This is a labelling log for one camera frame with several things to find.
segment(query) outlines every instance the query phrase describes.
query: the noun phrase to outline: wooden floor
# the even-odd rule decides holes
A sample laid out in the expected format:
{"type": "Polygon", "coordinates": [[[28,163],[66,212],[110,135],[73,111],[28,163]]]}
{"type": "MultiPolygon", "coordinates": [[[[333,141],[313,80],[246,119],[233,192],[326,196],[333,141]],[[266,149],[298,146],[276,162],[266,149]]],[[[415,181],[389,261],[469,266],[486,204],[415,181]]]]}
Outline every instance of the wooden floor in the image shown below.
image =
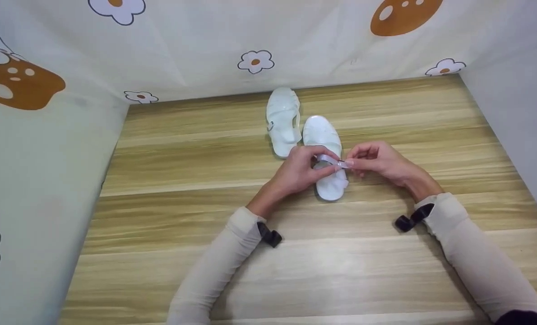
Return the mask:
{"type": "MultiPolygon", "coordinates": [[[[537,290],[537,205],[458,76],[297,91],[346,152],[382,139],[458,196],[537,290]]],[[[281,164],[264,120],[269,93],[130,108],[61,324],[162,324],[182,278],[281,164]]],[[[269,222],[212,312],[215,324],[485,323],[423,227],[400,235],[407,194],[378,176],[335,203],[312,190],[269,222]]]]}

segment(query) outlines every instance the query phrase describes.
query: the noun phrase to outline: hand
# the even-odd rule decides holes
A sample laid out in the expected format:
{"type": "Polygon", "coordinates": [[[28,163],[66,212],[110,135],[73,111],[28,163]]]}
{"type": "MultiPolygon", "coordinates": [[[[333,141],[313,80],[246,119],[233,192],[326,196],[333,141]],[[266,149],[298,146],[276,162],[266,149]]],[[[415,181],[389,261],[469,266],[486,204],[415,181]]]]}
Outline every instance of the hand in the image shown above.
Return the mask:
{"type": "Polygon", "coordinates": [[[339,166],[312,169],[311,162],[318,154],[326,154],[336,160],[340,158],[324,146],[297,146],[292,148],[287,160],[273,178],[266,183],[246,206],[253,214],[266,218],[272,207],[287,195],[307,189],[319,179],[332,175],[339,166]]]}
{"type": "Polygon", "coordinates": [[[318,154],[326,154],[340,160],[336,154],[324,146],[297,146],[291,150],[289,157],[282,163],[269,183],[286,196],[303,191],[319,179],[332,175],[340,169],[333,165],[322,169],[312,169],[311,162],[318,154]]]}
{"type": "Polygon", "coordinates": [[[443,189],[429,173],[384,141],[357,144],[349,151],[345,162],[361,177],[367,171],[374,171],[395,185],[407,188],[415,202],[443,193],[443,189]]]}

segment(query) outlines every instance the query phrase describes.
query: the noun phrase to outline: white sandal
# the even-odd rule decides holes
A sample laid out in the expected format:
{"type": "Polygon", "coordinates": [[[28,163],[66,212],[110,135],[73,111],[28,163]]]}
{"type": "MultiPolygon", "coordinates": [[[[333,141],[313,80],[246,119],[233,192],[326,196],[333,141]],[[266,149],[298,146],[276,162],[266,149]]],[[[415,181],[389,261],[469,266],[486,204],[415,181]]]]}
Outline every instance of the white sandal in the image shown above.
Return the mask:
{"type": "Polygon", "coordinates": [[[267,103],[267,131],[274,153],[286,159],[301,140],[299,98],[290,88],[277,88],[267,103]]]}
{"type": "MultiPolygon", "coordinates": [[[[303,129],[303,142],[305,146],[325,146],[328,150],[341,156],[343,147],[337,131],[327,119],[315,115],[309,117],[303,129]]],[[[321,158],[313,167],[321,169],[329,166],[331,162],[328,159],[321,158]]],[[[347,174],[344,169],[320,179],[316,183],[316,192],[326,201],[337,201],[345,193],[345,188],[349,185],[347,174]]]]}

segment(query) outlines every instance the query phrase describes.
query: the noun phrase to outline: wrist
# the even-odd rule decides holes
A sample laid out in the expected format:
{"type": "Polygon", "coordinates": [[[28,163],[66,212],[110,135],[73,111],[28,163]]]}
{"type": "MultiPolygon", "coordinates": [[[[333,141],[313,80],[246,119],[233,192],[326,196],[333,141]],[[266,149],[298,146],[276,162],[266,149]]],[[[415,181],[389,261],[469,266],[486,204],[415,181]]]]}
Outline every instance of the wrist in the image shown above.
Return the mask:
{"type": "Polygon", "coordinates": [[[255,197],[250,200],[246,208],[253,214],[269,219],[271,212],[277,204],[286,197],[286,193],[279,188],[274,181],[269,181],[256,193],[255,197]]]}
{"type": "Polygon", "coordinates": [[[415,167],[417,170],[404,181],[404,187],[409,191],[415,203],[419,203],[431,195],[444,193],[442,187],[429,173],[421,167],[415,167]]]}

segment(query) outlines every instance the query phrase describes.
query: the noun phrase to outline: long sleeve shirt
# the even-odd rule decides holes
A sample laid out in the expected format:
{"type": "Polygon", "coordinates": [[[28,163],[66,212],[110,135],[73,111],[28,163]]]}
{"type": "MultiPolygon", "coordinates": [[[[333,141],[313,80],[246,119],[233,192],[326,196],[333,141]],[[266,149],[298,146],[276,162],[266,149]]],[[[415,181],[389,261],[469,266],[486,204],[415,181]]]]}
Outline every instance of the long sleeve shirt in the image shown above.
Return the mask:
{"type": "MultiPolygon", "coordinates": [[[[516,317],[537,317],[537,293],[501,249],[470,220],[450,193],[426,198],[419,208],[434,203],[425,224],[443,247],[477,304],[493,322],[516,317]],[[514,316],[515,312],[530,312],[514,316]]],[[[206,325],[214,302],[236,269],[261,241],[257,222],[264,218],[238,208],[226,228],[211,243],[184,279],[172,302],[167,325],[206,325]]]]}

